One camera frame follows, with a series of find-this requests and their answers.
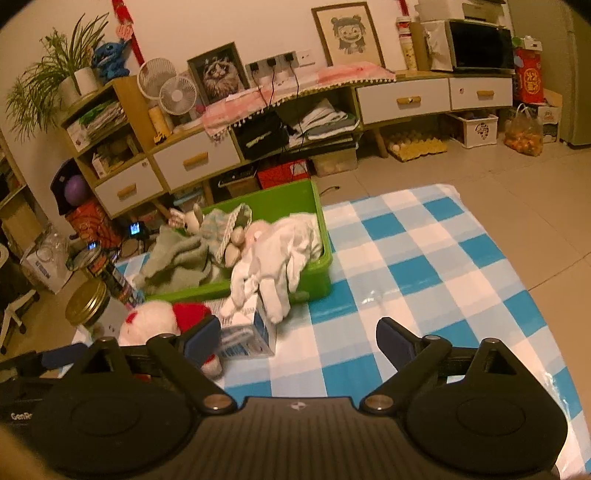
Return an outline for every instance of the screw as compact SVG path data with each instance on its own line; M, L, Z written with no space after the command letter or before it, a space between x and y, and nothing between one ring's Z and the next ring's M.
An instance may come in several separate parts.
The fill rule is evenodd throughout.
M375 411L387 410L392 405L394 400L387 395L371 395L365 399L365 406Z
M214 393L205 397L203 404L210 410L224 410L232 405L232 399L222 393Z

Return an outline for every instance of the purple ball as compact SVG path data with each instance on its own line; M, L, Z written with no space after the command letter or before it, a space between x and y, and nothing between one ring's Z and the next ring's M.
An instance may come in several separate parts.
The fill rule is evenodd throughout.
M66 182L64 197L70 205L78 207L87 201L91 195L90 187L82 175L74 175Z

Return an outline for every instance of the blue and white checkered tablecloth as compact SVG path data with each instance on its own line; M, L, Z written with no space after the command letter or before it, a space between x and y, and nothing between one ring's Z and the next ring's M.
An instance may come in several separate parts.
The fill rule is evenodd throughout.
M330 296L296 305L274 357L229 361L219 385L244 397L349 396L355 404L395 373L378 349L389 316L455 346L503 340L570 419L561 476L591 472L591 441L573 381L548 326L509 261L457 191L432 185L324 208L334 261ZM119 268L132 277L145 262Z

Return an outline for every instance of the green plastic basket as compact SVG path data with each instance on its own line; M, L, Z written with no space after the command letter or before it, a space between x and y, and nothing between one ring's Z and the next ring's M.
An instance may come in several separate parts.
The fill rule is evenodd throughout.
M329 234L326 230L324 213L320 205L320 196L316 185L310 180L299 180L260 192L250 193L242 197L218 203L213 207L204 209L204 213L213 208L219 208L224 212L231 212L241 203L246 203L252 209L252 220L266 220L273 223L290 213L308 212L315 213L318 217L320 236L324 252L315 262L310 262L302 270L300 284L295 293L290 293L290 303L304 303L305 301L321 299L330 293L331 284L329 267L332 263L332 251L330 250ZM162 295L149 296L148 300L166 300L171 303L180 301L204 301L221 299L230 295L230 281L224 280L216 283L208 283L199 287Z

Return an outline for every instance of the red box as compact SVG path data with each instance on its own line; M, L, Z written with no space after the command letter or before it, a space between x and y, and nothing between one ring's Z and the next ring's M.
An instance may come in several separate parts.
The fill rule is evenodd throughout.
M544 86L542 85L542 65L540 52L518 47L515 56L515 79L513 82L513 98L524 103L543 103Z
M309 179L310 172L306 160L294 160L258 171L256 176L263 189L270 189L292 181Z

